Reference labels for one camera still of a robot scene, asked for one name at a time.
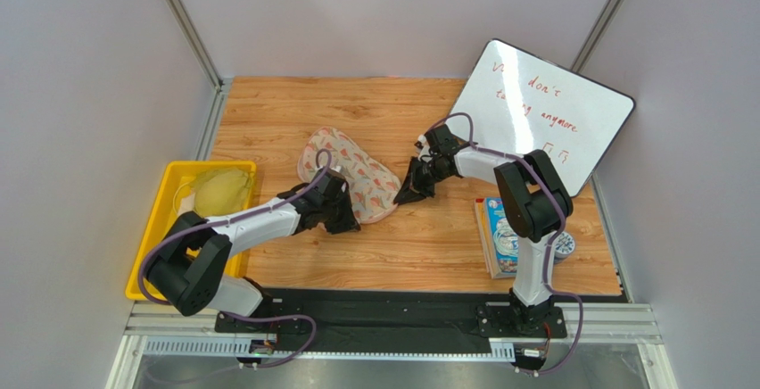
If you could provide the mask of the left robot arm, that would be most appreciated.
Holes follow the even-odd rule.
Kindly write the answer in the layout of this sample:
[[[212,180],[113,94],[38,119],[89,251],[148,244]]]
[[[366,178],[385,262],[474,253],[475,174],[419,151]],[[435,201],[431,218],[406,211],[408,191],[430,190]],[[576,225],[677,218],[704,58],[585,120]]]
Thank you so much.
[[[325,167],[268,202],[237,213],[203,218],[194,211],[178,217],[138,271],[141,292],[152,286],[151,302],[173,306],[183,316],[205,309],[251,317],[264,303],[261,288],[225,268],[236,255],[274,239],[323,227],[329,234],[360,229],[351,206],[348,180]]]

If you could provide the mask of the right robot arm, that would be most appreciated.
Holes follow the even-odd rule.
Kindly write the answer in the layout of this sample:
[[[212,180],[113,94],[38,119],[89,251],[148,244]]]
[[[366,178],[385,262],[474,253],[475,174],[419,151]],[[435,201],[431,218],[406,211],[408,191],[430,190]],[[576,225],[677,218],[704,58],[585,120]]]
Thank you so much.
[[[436,185],[452,177],[476,178],[497,186],[507,223],[518,241],[508,317],[522,331],[549,324],[555,294],[549,281],[552,243],[573,212],[550,157],[542,150],[522,156],[486,150],[460,140],[444,124],[429,129],[419,145],[420,154],[411,159],[394,203],[432,198]]]

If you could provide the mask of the floral mesh laundry bag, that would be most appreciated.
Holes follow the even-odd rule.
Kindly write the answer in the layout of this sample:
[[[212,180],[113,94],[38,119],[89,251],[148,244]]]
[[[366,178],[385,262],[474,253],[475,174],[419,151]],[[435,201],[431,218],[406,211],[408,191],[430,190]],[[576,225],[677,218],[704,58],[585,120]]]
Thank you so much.
[[[337,128],[319,128],[310,136],[296,168],[301,181],[310,182],[326,162],[325,157],[317,157],[322,149],[332,156],[330,167],[348,181],[351,208],[359,224],[376,223],[397,209],[394,198],[401,190],[399,178]]]

